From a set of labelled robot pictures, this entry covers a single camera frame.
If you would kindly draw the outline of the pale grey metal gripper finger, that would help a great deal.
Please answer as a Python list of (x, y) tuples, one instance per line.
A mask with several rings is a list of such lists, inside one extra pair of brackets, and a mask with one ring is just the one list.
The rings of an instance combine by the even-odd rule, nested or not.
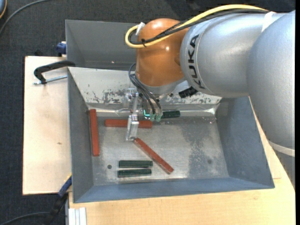
[(139, 120), (137, 115), (129, 115), (127, 120), (126, 140), (133, 141), (137, 136)]

